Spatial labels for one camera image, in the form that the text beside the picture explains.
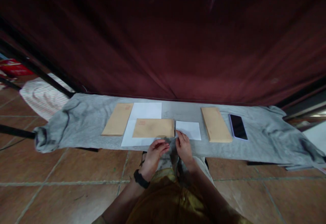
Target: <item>dark red curtain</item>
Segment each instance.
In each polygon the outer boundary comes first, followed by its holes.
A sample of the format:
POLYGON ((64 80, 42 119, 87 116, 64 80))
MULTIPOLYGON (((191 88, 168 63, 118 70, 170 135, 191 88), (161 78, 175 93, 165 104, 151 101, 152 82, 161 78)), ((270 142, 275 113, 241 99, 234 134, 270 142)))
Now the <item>dark red curtain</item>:
POLYGON ((326 0, 1 0, 94 93, 273 105, 326 75, 326 0))

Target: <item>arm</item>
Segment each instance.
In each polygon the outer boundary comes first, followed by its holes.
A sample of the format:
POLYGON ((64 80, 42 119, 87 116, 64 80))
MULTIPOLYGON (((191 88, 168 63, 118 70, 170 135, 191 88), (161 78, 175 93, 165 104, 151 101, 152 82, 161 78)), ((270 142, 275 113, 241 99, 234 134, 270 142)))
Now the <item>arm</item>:
POLYGON ((199 189, 210 213, 217 221, 219 217, 219 211, 227 207, 228 203, 197 165, 196 161, 193 158, 189 138, 187 135, 183 134, 180 131, 177 131, 177 133, 178 138, 176 140, 176 147, 178 155, 189 170, 191 179, 199 189))
MULTIPOLYGON (((157 169, 160 157, 169 150, 170 146, 165 140, 155 140, 146 154, 145 162, 139 173, 146 181, 150 181, 157 169)), ((144 188, 133 178, 113 203, 104 211, 102 217, 107 223, 125 223, 136 205, 144 188)))

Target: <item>gray cloth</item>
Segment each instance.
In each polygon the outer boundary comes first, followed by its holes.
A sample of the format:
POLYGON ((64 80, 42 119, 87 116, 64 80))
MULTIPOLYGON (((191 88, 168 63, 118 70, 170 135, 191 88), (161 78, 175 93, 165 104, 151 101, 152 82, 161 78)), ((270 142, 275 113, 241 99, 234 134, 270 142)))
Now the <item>gray cloth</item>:
MULTIPOLYGON (((57 148, 84 147, 146 151, 148 146, 121 147, 122 137, 101 136, 116 104, 132 102, 162 102, 162 118, 199 122, 202 140, 191 140, 196 156, 278 164, 324 163, 322 153, 300 131, 284 122, 285 113, 275 106, 243 107, 89 94, 75 94, 48 124, 34 129, 36 150, 47 153, 57 148), (229 131, 229 114, 241 116, 249 140, 208 142, 201 107, 218 107, 229 131)), ((169 140, 171 150, 175 150, 175 138, 169 140)))

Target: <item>red bag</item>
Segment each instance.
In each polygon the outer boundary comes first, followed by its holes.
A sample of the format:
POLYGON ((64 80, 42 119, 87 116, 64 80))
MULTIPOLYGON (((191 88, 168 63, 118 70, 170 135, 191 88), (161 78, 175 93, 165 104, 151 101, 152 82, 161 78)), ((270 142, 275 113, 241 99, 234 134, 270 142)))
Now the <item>red bag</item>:
POLYGON ((23 66, 21 63, 15 59, 4 59, 0 61, 0 70, 8 75, 13 76, 23 76, 23 75, 33 75, 29 69, 23 66))

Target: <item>black wristband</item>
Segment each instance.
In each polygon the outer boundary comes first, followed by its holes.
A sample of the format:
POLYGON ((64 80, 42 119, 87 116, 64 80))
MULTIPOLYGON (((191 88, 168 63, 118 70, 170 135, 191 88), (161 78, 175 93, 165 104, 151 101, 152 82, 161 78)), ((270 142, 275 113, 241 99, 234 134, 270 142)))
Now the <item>black wristband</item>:
POLYGON ((137 170, 135 171, 135 173, 133 174, 133 176, 134 176, 134 178, 135 178, 135 181, 136 181, 139 185, 141 185, 141 186, 142 186, 143 188, 145 188, 145 189, 148 188, 150 182, 146 181, 146 180, 143 178, 142 174, 139 173, 139 169, 137 169, 137 170))

